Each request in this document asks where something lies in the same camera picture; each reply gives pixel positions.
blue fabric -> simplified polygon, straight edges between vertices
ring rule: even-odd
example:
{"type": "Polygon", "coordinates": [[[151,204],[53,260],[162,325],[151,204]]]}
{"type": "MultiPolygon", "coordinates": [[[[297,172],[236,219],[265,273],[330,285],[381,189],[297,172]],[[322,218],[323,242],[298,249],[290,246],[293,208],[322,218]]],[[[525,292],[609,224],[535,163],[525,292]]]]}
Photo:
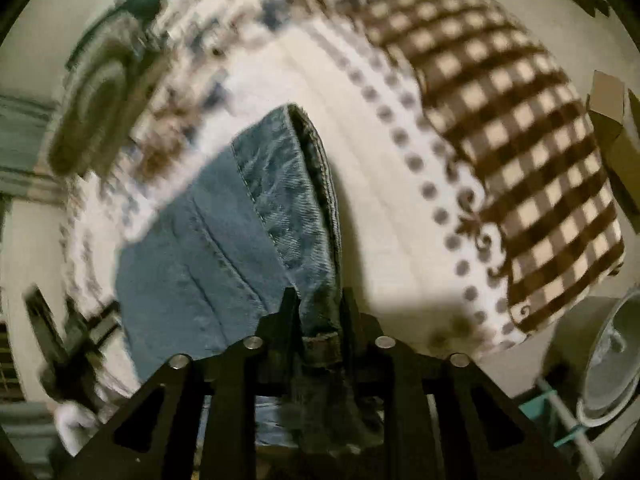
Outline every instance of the blue fabric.
{"type": "Polygon", "coordinates": [[[257,441],[288,446],[305,428],[321,449],[334,433],[362,440],[367,431],[353,394],[342,373],[328,368],[341,359],[340,258],[337,203],[318,133],[295,105],[273,110],[122,252],[116,293],[140,380],[176,353],[205,358],[253,334],[293,286],[304,343],[293,395],[305,399],[303,412],[304,404],[313,410],[296,416],[291,403],[258,399],[257,441]],[[300,380],[309,366],[323,368],[326,380],[322,370],[300,380]],[[341,409],[335,399],[344,399],[341,409]],[[339,431],[321,429],[331,415],[318,403],[339,431]]]}

denim fabric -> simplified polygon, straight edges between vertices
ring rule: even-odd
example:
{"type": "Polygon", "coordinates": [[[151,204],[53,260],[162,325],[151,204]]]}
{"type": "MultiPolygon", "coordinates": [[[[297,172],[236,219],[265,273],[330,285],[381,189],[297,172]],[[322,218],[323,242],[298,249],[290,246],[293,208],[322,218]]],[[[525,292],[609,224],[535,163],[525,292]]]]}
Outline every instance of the denim fabric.
{"type": "Polygon", "coordinates": [[[341,372],[325,368],[341,359],[339,276],[337,203],[326,155],[304,112],[287,105],[240,133],[146,237],[123,250],[116,293],[140,380],[173,354],[204,358],[251,335],[293,286],[304,343],[298,368],[324,368],[327,380],[317,370],[312,388],[297,381],[293,394],[303,397],[306,411],[298,421],[290,404],[259,399],[257,441],[290,445],[292,433],[306,427],[314,434],[308,441],[327,448],[332,434],[366,433],[341,372]],[[318,428],[327,416],[317,408],[328,398],[341,428],[324,434],[318,428]],[[340,398],[344,409],[336,410],[340,398]]]}

